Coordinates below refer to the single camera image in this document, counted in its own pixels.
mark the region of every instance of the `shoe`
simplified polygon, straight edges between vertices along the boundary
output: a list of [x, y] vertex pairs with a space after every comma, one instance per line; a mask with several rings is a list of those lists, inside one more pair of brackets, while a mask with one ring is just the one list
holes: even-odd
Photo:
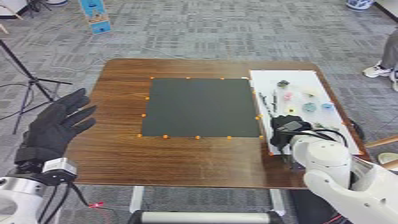
[[373, 67], [364, 69], [363, 73], [366, 77], [377, 78], [379, 76], [389, 76], [391, 71], [393, 69], [380, 68], [380, 62], [379, 62]]
[[391, 72], [389, 79], [393, 82], [393, 90], [398, 92], [398, 71]]

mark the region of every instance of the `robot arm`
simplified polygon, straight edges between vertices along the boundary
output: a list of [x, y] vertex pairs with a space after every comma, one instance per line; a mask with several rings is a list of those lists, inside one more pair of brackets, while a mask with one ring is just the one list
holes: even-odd
[[359, 224], [396, 223], [396, 175], [354, 157], [336, 141], [297, 135], [290, 144], [293, 158], [306, 167], [308, 188], [340, 214]]

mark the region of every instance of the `white board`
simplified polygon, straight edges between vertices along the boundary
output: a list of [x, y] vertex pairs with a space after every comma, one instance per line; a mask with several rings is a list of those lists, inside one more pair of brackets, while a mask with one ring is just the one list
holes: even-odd
[[[286, 80], [290, 85], [286, 88], [277, 87], [277, 83]], [[327, 91], [322, 86], [322, 82], [316, 76], [315, 71], [295, 71], [295, 70], [252, 70], [251, 71], [251, 85], [256, 91], [256, 101], [260, 106], [260, 113], [263, 115], [263, 127], [267, 133], [267, 142], [268, 148], [274, 155], [279, 155], [281, 152], [276, 146], [270, 144], [272, 138], [272, 127], [270, 127], [270, 116], [267, 112], [267, 107], [260, 97], [260, 93], [267, 96], [267, 104], [274, 113], [274, 91], [277, 95], [277, 110], [274, 116], [279, 115], [295, 115], [302, 117], [302, 120], [311, 124], [320, 123], [327, 128], [336, 128], [343, 134], [348, 141], [348, 149], [352, 154], [361, 154], [359, 147], [350, 135], [347, 126], [343, 125], [343, 119], [338, 113], [338, 109], [322, 108], [324, 103], [332, 103]], [[284, 100], [286, 93], [292, 93], [292, 99]], [[315, 103], [316, 110], [315, 112], [306, 112], [302, 110], [302, 105], [306, 103]], [[292, 154], [288, 146], [284, 147], [284, 153]]]

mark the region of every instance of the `gloved hand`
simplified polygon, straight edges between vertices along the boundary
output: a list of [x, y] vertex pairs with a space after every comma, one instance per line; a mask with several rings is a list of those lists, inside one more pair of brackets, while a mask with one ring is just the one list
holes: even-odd
[[293, 138], [293, 135], [283, 135], [281, 132], [306, 131], [313, 129], [311, 123], [308, 123], [299, 116], [292, 115], [272, 118], [270, 127], [274, 130], [270, 144], [281, 148], [288, 145]]
[[87, 104], [85, 89], [80, 89], [53, 102], [38, 115], [23, 134], [23, 143], [16, 152], [14, 163], [18, 165], [27, 161], [45, 163], [64, 156], [75, 136], [96, 124], [94, 118], [85, 120], [96, 111], [96, 106], [77, 112]]

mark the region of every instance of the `black mat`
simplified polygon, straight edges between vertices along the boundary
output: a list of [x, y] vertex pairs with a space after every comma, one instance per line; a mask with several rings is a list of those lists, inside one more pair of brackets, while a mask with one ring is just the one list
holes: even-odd
[[258, 137], [249, 80], [155, 79], [142, 135]]

